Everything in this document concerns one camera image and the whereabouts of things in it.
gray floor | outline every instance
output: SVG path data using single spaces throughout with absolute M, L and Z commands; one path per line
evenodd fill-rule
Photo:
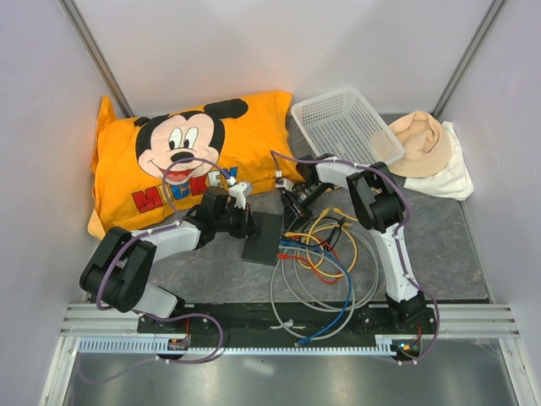
M 149 357 L 79 354 L 77 362 L 87 378 L 99 381 Z M 74 372 L 64 404 L 518 405 L 497 341 L 486 340 L 439 341 L 417 366 L 358 356 L 224 355 L 203 365 L 152 362 L 99 386 Z
M 306 140 L 291 118 L 287 121 L 287 127 L 293 155 L 310 153 Z M 402 185 L 403 179 L 398 178 L 397 182 Z M 411 190 L 405 190 L 405 193 L 413 206 L 412 221 L 407 225 L 405 234 L 417 279 L 440 299 L 487 298 L 460 204 L 455 200 L 434 198 Z M 281 202 L 275 191 L 250 196 L 249 202 L 255 211 L 281 213 Z M 352 214 L 348 192 L 344 189 L 324 194 L 316 202 L 314 212 L 319 213 L 327 206 L 337 206 Z M 368 233 L 359 225 L 353 227 L 371 241 Z M 351 243 L 345 237 L 342 237 L 342 241 L 337 248 L 338 255 L 348 264 L 352 258 Z M 242 249 L 243 241 L 224 234 L 217 235 L 215 241 L 201 250 L 180 253 L 157 262 L 152 268 L 150 280 L 188 302 L 266 302 L 269 300 L 272 268 L 242 262 Z M 287 269 L 292 270 L 291 264 L 287 265 Z M 318 298 L 341 300 L 345 297 L 345 283 L 327 286 L 317 281 L 311 272 L 301 269 L 303 281 Z M 366 249 L 360 250 L 360 258 L 353 271 L 356 292 L 364 294 L 373 276 L 374 263 Z M 275 292 L 279 301 L 294 300 L 280 278 L 276 282 Z M 383 281 L 375 299 L 383 299 L 384 295 Z

mickey mouse nose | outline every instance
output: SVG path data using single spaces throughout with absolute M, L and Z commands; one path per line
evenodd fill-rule
M 176 162 L 179 159 L 193 158 L 193 157 L 194 157 L 194 154 L 192 154 L 191 152 L 178 152 L 171 157 L 171 162 Z

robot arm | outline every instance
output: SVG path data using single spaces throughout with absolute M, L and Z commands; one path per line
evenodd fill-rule
M 303 158 L 307 159 L 314 158 L 311 156 Z M 323 159 L 330 160 L 332 156 L 317 158 L 318 161 Z M 378 162 L 373 167 L 392 179 L 384 163 Z M 404 206 L 394 189 L 375 173 L 334 162 L 316 165 L 299 163 L 297 170 L 307 182 L 302 190 L 304 192 L 311 190 L 314 193 L 311 196 L 307 196 L 306 193 L 298 196 L 282 189 L 282 201 L 287 208 L 286 211 L 295 211 L 292 223 L 298 226 L 299 222 L 307 217 L 306 211 L 303 215 L 303 210 L 308 210 L 308 205 L 303 204 L 305 201 L 310 203 L 315 201 L 315 195 L 321 195 L 335 185 L 348 189 L 355 215 L 360 224 L 369 230 L 380 253 L 389 306 L 396 310 L 400 321 L 409 320 L 422 313 L 426 309 L 424 296 L 416 288 L 418 284 L 407 255 L 403 229 L 398 227 L 404 219 Z M 399 246 L 407 272 L 404 272 L 402 267 Z
M 133 233 L 119 227 L 111 228 L 83 271 L 80 287 L 97 296 L 115 255 L 128 241 L 135 240 L 114 264 L 102 299 L 121 312 L 136 310 L 169 317 L 181 299 L 147 283 L 152 264 L 177 252 L 201 248 L 218 232 L 227 232 L 238 239 L 259 233 L 246 203 L 246 196 L 251 191 L 251 185 L 244 182 L 235 184 L 229 191 L 209 187 L 201 203 L 190 210 L 182 222 Z

white wall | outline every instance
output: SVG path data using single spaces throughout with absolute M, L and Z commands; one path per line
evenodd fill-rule
M 475 192 L 466 202 L 489 286 L 511 304 L 541 379 L 541 3 L 507 3 L 444 111 Z
M 76 0 L 137 114 L 345 85 L 432 111 L 490 0 Z
M 0 393 L 37 404 L 95 242 L 90 156 L 107 89 L 60 6 L 0 5 Z

white plastic basket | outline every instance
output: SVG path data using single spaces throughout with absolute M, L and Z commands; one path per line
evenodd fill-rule
M 400 141 L 355 89 L 301 101 L 291 113 L 316 156 L 328 152 L 361 165 L 389 165 L 404 156 Z

